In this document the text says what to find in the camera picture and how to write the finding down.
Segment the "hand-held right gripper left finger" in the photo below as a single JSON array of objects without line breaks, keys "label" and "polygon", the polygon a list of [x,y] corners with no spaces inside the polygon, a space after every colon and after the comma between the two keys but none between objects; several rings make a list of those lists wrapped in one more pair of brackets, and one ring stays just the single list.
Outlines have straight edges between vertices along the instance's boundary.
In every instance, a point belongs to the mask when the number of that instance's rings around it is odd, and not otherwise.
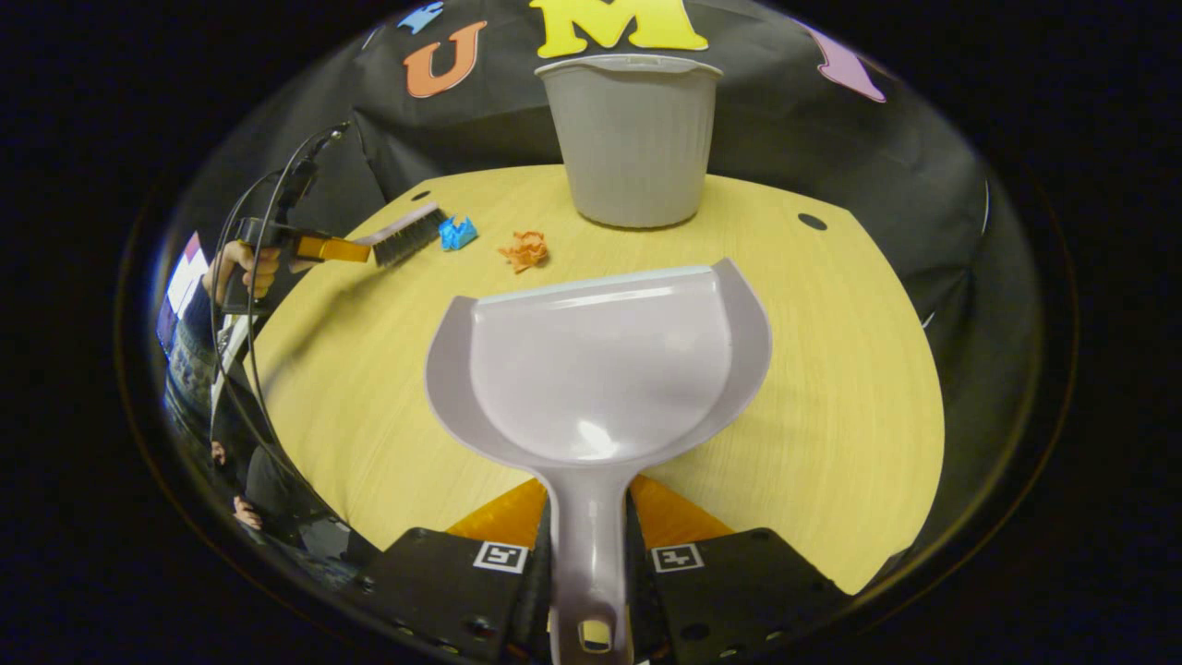
[{"label": "hand-held right gripper left finger", "polygon": [[528,480],[444,532],[411,527],[356,578],[356,605],[444,659],[546,661],[546,519]]}]

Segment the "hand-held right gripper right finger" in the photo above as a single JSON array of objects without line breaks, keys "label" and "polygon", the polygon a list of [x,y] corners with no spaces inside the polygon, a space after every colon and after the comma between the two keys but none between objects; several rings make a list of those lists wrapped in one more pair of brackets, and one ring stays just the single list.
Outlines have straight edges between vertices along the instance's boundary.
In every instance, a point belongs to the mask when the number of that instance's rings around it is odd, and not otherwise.
[{"label": "hand-held right gripper right finger", "polygon": [[851,601],[769,527],[733,530],[645,476],[628,491],[626,567],[639,661],[751,661]]}]

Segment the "small pink broom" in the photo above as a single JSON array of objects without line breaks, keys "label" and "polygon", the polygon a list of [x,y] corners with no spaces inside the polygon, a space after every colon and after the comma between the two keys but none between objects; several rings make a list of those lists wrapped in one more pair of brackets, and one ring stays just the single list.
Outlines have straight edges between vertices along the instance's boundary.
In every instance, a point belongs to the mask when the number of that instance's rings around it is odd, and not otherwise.
[{"label": "small pink broom", "polygon": [[439,240],[440,224],[448,220],[439,202],[431,201],[379,232],[355,239],[353,243],[370,248],[377,268],[392,268]]}]

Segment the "orange paper scrap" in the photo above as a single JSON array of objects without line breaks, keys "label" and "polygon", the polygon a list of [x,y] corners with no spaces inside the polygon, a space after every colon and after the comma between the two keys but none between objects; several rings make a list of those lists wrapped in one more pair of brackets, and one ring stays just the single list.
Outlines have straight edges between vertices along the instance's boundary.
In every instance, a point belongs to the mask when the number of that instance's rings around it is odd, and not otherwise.
[{"label": "orange paper scrap", "polygon": [[548,261],[548,241],[541,232],[514,232],[512,243],[500,246],[496,250],[515,274]]}]

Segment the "gray garbage bin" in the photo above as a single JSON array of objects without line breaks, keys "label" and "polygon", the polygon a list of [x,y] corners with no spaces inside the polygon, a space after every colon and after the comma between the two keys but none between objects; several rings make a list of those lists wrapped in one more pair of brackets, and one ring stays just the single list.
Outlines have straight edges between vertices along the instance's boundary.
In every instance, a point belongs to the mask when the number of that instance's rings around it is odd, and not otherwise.
[{"label": "gray garbage bin", "polygon": [[578,56],[538,67],[574,209],[634,230],[696,215],[723,74],[662,54]]}]

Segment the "wooden desktop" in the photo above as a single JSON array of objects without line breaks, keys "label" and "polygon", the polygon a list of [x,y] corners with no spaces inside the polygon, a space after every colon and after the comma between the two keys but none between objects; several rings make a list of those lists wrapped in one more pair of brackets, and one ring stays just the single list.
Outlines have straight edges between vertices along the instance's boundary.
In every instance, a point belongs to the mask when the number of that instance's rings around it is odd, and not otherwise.
[{"label": "wooden desktop", "polygon": [[[574,211],[561,165],[527,165],[413,185],[357,235],[428,200],[472,219],[476,241],[397,268],[318,265],[255,340],[282,449],[372,545],[447,530],[530,480],[461,446],[427,403],[426,353],[453,299],[721,257],[767,311],[769,373],[733,425],[647,478],[733,530],[769,527],[849,595],[915,542],[943,462],[940,382],[911,299],[851,211],[712,175],[686,224],[615,230]],[[548,261],[515,274],[496,250],[514,232],[544,233]]]}]

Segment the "computer monitor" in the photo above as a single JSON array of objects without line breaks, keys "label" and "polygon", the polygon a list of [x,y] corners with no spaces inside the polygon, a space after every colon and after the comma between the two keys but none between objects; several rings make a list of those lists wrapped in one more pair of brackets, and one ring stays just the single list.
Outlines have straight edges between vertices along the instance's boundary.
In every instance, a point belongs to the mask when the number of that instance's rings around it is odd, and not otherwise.
[{"label": "computer monitor", "polygon": [[178,324],[186,315],[191,299],[199,289],[203,274],[210,269],[210,262],[203,252],[199,232],[191,233],[186,247],[177,256],[173,273],[165,281],[165,294],[160,307],[156,322],[156,335],[165,357],[173,354],[174,335]]}]

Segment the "person's dark clothing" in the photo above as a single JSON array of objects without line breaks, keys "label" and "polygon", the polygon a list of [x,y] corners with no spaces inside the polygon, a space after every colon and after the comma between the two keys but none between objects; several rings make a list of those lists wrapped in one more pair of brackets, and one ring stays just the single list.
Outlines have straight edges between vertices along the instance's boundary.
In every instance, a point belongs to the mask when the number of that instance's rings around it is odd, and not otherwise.
[{"label": "person's dark clothing", "polygon": [[379,556],[379,549],[322,506],[274,454],[256,442],[255,425],[233,404],[241,389],[225,387],[212,405],[220,378],[219,354],[191,356],[176,343],[165,358],[163,404],[180,450],[212,489],[216,504],[259,546],[278,554],[337,589]]}]

